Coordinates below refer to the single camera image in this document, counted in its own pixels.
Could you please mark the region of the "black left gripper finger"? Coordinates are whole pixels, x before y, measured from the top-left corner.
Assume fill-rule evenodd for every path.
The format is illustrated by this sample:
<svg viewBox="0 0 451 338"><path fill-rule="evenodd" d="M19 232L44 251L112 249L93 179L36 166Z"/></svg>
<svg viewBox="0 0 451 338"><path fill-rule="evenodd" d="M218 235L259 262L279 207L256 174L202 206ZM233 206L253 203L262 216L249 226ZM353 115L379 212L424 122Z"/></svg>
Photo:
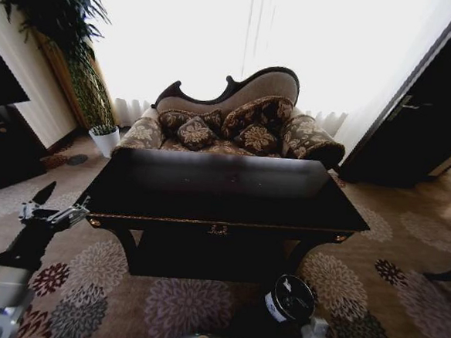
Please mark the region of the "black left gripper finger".
<svg viewBox="0 0 451 338"><path fill-rule="evenodd" d="M52 228L71 228L76 223L82 221L90 213L88 210L88 203L90 196L86 196L81 203L69 206L47 218L47 222Z"/></svg>
<svg viewBox="0 0 451 338"><path fill-rule="evenodd" d="M56 188L56 181L51 182L45 188L36 192L35 196L29 201L22 203L19 212L19 220L21 223L27 223L29 220L41 219L46 220L48 217L56 213L55 210L44 208L44 204L49 200L52 192Z"/></svg>

